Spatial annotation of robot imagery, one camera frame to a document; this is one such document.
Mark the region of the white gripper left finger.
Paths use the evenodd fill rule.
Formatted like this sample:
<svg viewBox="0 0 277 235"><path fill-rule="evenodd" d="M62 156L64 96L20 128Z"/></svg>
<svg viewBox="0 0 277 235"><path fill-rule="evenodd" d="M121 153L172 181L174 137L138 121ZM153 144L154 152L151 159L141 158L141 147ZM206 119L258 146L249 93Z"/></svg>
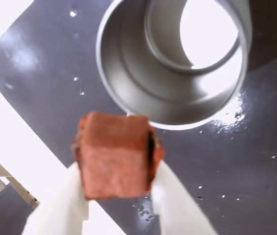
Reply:
<svg viewBox="0 0 277 235"><path fill-rule="evenodd" d="M83 222L88 219L89 203L85 199L80 169L73 163L49 200L30 214L22 234L80 235Z"/></svg>

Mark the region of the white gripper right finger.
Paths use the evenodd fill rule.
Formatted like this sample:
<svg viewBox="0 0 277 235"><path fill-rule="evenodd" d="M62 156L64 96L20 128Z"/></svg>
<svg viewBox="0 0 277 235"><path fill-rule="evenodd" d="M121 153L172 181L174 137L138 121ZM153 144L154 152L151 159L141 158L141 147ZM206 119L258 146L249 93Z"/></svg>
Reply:
<svg viewBox="0 0 277 235"><path fill-rule="evenodd" d="M217 232L171 168L161 161L152 183L154 213L162 235L216 235Z"/></svg>

